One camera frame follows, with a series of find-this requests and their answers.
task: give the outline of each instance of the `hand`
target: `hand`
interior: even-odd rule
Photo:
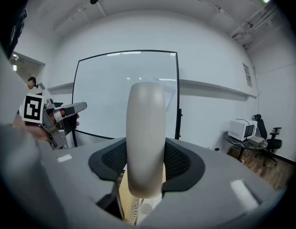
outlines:
[[[63,109],[60,110],[60,113],[62,116],[65,116],[65,112]],[[56,124],[56,120],[54,116],[51,116],[50,119],[54,124]],[[13,128],[16,128],[16,129],[25,128],[26,131],[32,134],[35,140],[49,142],[48,133],[42,127],[40,127],[36,123],[24,122],[22,120],[22,117],[20,117],[19,115],[16,115],[14,119]]]

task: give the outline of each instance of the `coiled cord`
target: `coiled cord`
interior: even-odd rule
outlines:
[[[137,215],[138,215],[138,210],[140,208],[140,206],[143,204],[143,199],[141,200],[141,202],[139,203],[138,201],[136,201],[135,203],[133,203],[132,207],[131,207],[131,215],[130,215],[130,219],[128,221],[128,223],[132,226],[134,226],[136,219],[137,219]]]

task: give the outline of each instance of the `black hair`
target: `black hair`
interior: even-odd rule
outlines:
[[[29,82],[29,81],[33,81],[35,84],[37,83],[37,80],[36,80],[35,77],[33,77],[33,76],[30,77],[30,78],[28,79],[28,82]]]

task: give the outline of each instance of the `whiteboard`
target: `whiteboard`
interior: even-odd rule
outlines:
[[[127,104],[131,86],[158,82],[165,92],[166,137],[174,138],[179,108],[176,52],[125,51],[80,60],[72,102],[86,102],[77,131],[118,138],[125,137]]]

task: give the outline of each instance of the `chair base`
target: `chair base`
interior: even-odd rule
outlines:
[[[264,161],[263,161],[263,166],[266,166],[266,159],[267,158],[273,160],[275,162],[275,166],[277,165],[277,161],[272,157],[271,152],[269,152],[269,151],[266,151],[265,153],[261,153],[261,154],[256,154],[255,158],[257,158],[258,156],[265,156]]]

